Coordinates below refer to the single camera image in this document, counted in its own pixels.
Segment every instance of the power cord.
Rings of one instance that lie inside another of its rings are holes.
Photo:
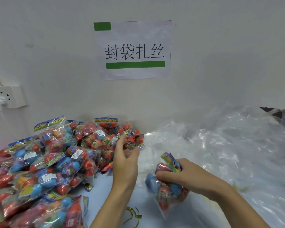
[[[4,117],[4,115],[2,113],[2,106],[6,105],[6,104],[7,104],[7,99],[3,96],[0,96],[0,116],[3,119],[8,130],[11,132],[11,134],[14,136],[14,138],[18,141],[19,138],[16,136],[14,131],[11,129],[10,123],[7,121],[7,119]]]

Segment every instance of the left hand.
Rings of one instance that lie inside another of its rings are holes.
[[[133,191],[137,175],[138,175],[138,156],[139,148],[135,147],[131,155],[126,158],[125,154],[129,149],[123,149],[126,142],[126,134],[121,136],[116,144],[114,160],[113,160],[113,186],[112,188],[125,188],[125,190]]]

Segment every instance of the clear plastic sheet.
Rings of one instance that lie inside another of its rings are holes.
[[[172,121],[145,134],[137,185],[162,153],[173,153],[233,185],[272,228],[285,227],[285,111],[282,119],[275,119],[271,114],[276,111],[225,105],[205,115],[200,124]],[[202,208],[198,214],[204,219],[229,227],[215,202],[194,193],[188,198],[192,208]],[[196,227],[207,227],[204,219],[197,219]]]

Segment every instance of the sign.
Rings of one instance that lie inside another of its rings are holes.
[[[103,79],[170,77],[171,21],[95,22]]]

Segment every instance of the white wall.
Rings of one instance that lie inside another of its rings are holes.
[[[172,20],[170,78],[100,79],[93,22],[132,20]],[[0,0],[0,77],[23,86],[28,106],[4,112],[21,137],[62,114],[149,131],[225,101],[285,108],[285,0]]]

